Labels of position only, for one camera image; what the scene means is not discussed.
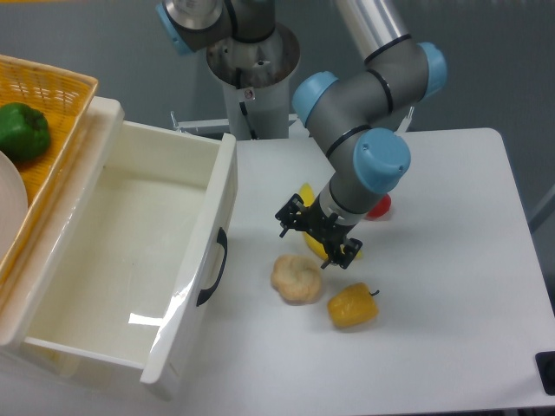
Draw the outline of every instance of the yellow banana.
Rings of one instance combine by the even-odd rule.
[[[298,192],[299,197],[301,197],[301,199],[304,202],[304,206],[309,207],[312,205],[312,203],[314,202],[314,192],[312,191],[312,187],[309,184],[303,184],[303,186],[301,186],[301,189]],[[304,237],[304,241],[306,242],[306,245],[309,246],[309,248],[314,252],[314,254],[316,254],[318,257],[320,257],[323,260],[326,260],[328,258],[328,255],[326,254],[326,251],[323,249],[323,245],[321,243],[319,243],[316,239],[314,239],[313,237],[309,236],[306,232],[303,232],[303,237]],[[362,252],[359,251],[356,254],[355,258],[362,258]]]

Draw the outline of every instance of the white plate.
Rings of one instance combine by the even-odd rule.
[[[27,210],[23,179],[14,164],[0,152],[0,260],[14,242]]]

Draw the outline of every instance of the yellow bell pepper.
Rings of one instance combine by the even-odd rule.
[[[337,327],[347,328],[375,318],[380,310],[368,286],[365,283],[356,283],[330,299],[328,313]]]

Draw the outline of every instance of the green bell pepper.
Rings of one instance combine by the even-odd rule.
[[[12,162],[34,159],[49,146],[49,123],[43,113],[21,102],[0,107],[0,152]]]

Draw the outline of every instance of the blue joint cap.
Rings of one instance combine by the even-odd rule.
[[[418,43],[428,59],[428,88],[423,98],[437,93],[447,82],[447,63],[445,57],[433,43]]]
[[[405,141],[387,128],[373,128],[356,142],[353,165],[362,184],[373,193],[384,194],[397,186],[410,166]]]
[[[193,54],[194,52],[187,46],[187,44],[183,41],[183,39],[181,39],[180,34],[177,33],[177,30],[174,28],[173,23],[168,17],[162,3],[159,3],[156,6],[156,12],[158,13],[158,17],[160,18],[160,21],[164,25],[164,29],[166,29],[168,36],[170,36],[170,39],[172,40],[172,44],[177,50],[178,54],[180,55]]]
[[[335,81],[338,81],[338,79],[331,72],[318,72],[298,86],[297,91],[293,94],[292,104],[298,118],[301,119],[305,127],[310,112],[316,106],[326,89]]]

